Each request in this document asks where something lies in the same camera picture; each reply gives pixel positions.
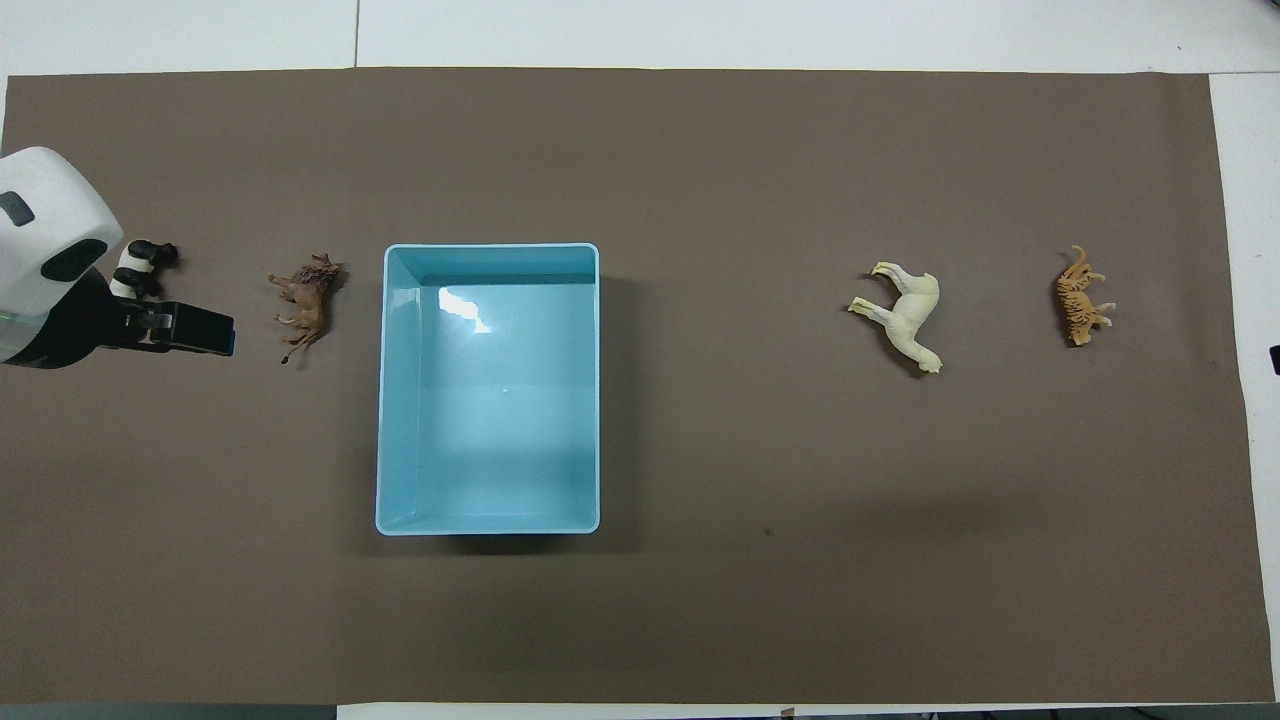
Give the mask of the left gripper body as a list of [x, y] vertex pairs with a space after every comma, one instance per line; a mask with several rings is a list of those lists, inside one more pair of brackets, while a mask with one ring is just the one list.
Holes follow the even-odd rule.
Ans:
[[124, 323], [124, 310], [108, 281], [88, 269], [67, 293], [37, 315], [3, 314], [3, 364], [33, 369], [61, 369], [113, 341]]

